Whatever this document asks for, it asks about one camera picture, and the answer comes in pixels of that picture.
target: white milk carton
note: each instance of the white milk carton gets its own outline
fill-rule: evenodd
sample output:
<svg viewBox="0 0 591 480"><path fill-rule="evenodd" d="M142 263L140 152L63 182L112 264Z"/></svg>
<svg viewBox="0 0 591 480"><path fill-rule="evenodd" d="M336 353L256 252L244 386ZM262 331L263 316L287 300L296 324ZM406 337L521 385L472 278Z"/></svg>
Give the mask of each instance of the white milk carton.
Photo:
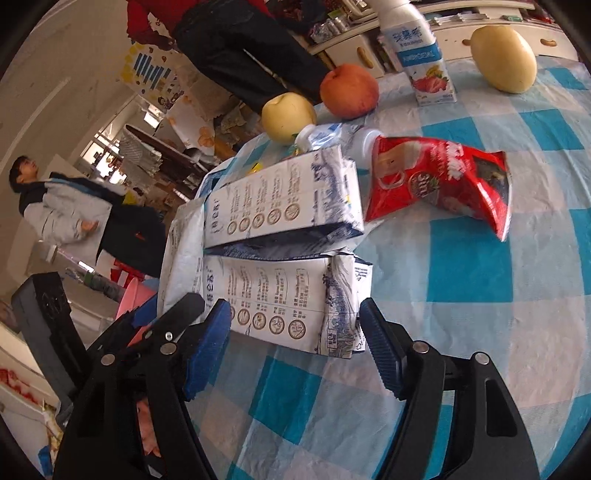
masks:
<svg viewBox="0 0 591 480"><path fill-rule="evenodd" d="M365 351L357 315L371 295L371 264L344 252L282 262L203 259L205 314L226 299L235 332L338 358Z"/></svg>
<svg viewBox="0 0 591 480"><path fill-rule="evenodd" d="M290 260L361 234L355 162L338 145L229 183L205 205L204 247L211 255Z"/></svg>

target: black and white jacket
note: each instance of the black and white jacket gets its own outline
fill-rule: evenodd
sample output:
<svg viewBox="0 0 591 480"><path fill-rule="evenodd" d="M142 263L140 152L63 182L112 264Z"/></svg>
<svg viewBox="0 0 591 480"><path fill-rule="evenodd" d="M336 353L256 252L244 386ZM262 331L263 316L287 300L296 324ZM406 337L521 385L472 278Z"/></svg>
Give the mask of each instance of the black and white jacket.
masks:
<svg viewBox="0 0 591 480"><path fill-rule="evenodd" d="M53 172L49 180L27 185L18 209L43 241L58 245L74 258L95 266L112 206L123 201L121 195L111 190L117 187ZM83 220L97 220L99 225L90 235L85 235Z"/></svg>

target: metal screw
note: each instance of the metal screw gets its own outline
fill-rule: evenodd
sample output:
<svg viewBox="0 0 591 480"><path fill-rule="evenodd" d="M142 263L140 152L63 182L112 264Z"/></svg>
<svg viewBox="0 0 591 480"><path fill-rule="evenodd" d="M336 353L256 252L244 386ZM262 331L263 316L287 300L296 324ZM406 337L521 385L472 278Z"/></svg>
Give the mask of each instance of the metal screw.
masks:
<svg viewBox="0 0 591 480"><path fill-rule="evenodd" d="M100 363L106 367L112 365L113 362L115 362L115 356L112 353L107 353L105 356L103 356L103 358L100 359Z"/></svg>
<svg viewBox="0 0 591 480"><path fill-rule="evenodd" d="M474 356L474 359L481 365L488 365L488 362L491 361L491 359L488 357L487 354L479 352Z"/></svg>
<svg viewBox="0 0 591 480"><path fill-rule="evenodd" d="M425 342L414 342L413 350L417 353L427 353L429 351L429 346Z"/></svg>
<svg viewBox="0 0 591 480"><path fill-rule="evenodd" d="M163 346L160 347L160 353L163 355L172 355L176 351L177 346L175 343L165 343Z"/></svg>

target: table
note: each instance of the table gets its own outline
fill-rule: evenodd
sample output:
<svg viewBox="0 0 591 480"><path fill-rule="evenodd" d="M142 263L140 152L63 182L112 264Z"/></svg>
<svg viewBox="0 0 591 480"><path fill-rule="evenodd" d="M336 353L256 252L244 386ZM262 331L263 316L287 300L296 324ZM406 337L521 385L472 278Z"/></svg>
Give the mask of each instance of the table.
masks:
<svg viewBox="0 0 591 480"><path fill-rule="evenodd" d="M375 265L372 296L388 320L443 354L490 353L547 478L591 416L591 76L571 60L538 64L534 87L509 96L471 60L449 62L459 101L427 108L403 75L381 80L378 108L357 123L505 150L513 217L500 243L484 222L416 204L356 253ZM324 107L319 117L331 120ZM221 182L281 153L262 135ZM446 396L426 478L440 471L452 404ZM360 480L378 472L402 407L369 352L334 359L232 333L189 412L220 478Z"/></svg>

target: milk carton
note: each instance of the milk carton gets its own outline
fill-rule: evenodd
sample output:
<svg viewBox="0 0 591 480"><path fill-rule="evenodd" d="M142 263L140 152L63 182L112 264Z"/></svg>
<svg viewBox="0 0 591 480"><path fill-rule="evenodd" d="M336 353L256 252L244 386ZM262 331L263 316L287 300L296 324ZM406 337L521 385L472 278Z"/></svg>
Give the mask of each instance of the milk carton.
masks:
<svg viewBox="0 0 591 480"><path fill-rule="evenodd" d="M351 358L365 351L357 322L372 266L346 252L282 262L203 257L205 314L230 303L232 330L302 352Z"/></svg>
<svg viewBox="0 0 591 480"><path fill-rule="evenodd" d="M356 166L339 145L229 183L205 205L204 247L211 255L291 260L361 234Z"/></svg>
<svg viewBox="0 0 591 480"><path fill-rule="evenodd" d="M427 20L409 0L371 0L380 29L396 52L419 105L453 103L454 90Z"/></svg>

